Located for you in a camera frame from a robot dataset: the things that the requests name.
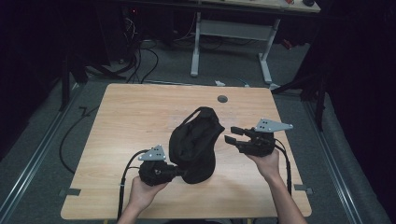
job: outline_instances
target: gray mounting plate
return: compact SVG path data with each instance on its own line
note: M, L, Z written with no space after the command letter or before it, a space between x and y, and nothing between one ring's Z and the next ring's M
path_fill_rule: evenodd
M292 124L285 124L269 119L260 119L254 130L259 133L274 133L278 131L289 130L292 128Z
M164 161L166 159L163 147L158 145L152 147L148 152L138 158L140 161Z

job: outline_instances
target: forearm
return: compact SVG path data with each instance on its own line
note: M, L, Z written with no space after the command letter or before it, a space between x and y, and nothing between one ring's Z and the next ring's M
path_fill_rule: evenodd
M135 209L133 206L128 204L128 206L122 212L122 215L117 224L134 224L140 213L141 211Z
M269 177L266 180L271 189L279 223L306 223L303 214L291 198L280 175Z

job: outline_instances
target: person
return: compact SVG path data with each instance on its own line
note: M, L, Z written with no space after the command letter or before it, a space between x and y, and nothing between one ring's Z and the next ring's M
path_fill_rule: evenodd
M267 181L280 224L300 224L307 223L295 201L291 198L283 179L279 172L279 151L265 157L247 155L253 160L260 174ZM166 187L167 183L148 186L139 176L135 177L132 183L131 196L125 210L121 214L118 224L135 223L139 214L145 210L154 200L155 195Z

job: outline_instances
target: person's right hand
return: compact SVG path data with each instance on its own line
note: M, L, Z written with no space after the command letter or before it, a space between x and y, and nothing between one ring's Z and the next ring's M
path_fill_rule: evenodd
M257 157L247 155L248 158L253 160L260 174L265 178L265 180L270 180L274 177L279 177L279 151L275 149L273 153L265 157Z

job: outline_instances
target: gray floor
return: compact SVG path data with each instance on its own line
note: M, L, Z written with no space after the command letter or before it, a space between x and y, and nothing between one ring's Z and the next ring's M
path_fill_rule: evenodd
M190 77L192 46L174 45L172 48L158 43L154 50L159 56L159 63L147 82L166 81L188 83L195 85L215 85L219 80L226 86L245 85L243 79L251 87L268 88L263 82L262 71L256 54L233 52L233 45L216 46L203 44L198 77ZM287 50L274 45L268 58L268 64L273 81L283 85L292 81L302 58L309 49L308 45ZM156 63L154 54L142 50L142 65L138 71L141 78ZM111 69L118 69L114 64ZM90 76L85 86L79 86L75 101L64 114L59 129L53 133L49 144L43 150L43 160L37 165L37 170L23 186L25 191L15 198L16 206L3 204L1 214L7 214L4 222L8 223L103 223L103 220L75 221L63 220L60 216L64 197L59 196L61 189L70 186L73 176L68 173L59 160L59 146L69 128L81 118L81 106L88 109L100 104L106 86L112 82L121 82L105 77ZM323 117L324 132L318 134L312 123L310 108L313 103L301 102L297 91L287 91L275 95L276 106L282 121L292 123L294 129L287 131L290 146L293 151L303 182L313 190L308 194L312 206L312 215L307 218L309 223L390 223L383 208L376 200L361 168L357 164L344 138L342 129L332 112L332 104L326 99L326 109ZM24 174L23 170L29 160L35 155L46 131L57 116L60 107L61 88L56 86L47 101L40 106L30 119L29 125L19 141L0 163L1 202L7 199L18 178ZM79 157L93 124L95 113L82 120L64 141L64 160L73 169L77 167ZM333 158L337 161L337 168L343 177L349 196L357 207L360 220L350 218L336 181L332 177L332 169L323 152L324 144L320 138L325 137L325 145L329 147ZM276 223L274 218L259 218L256 223Z

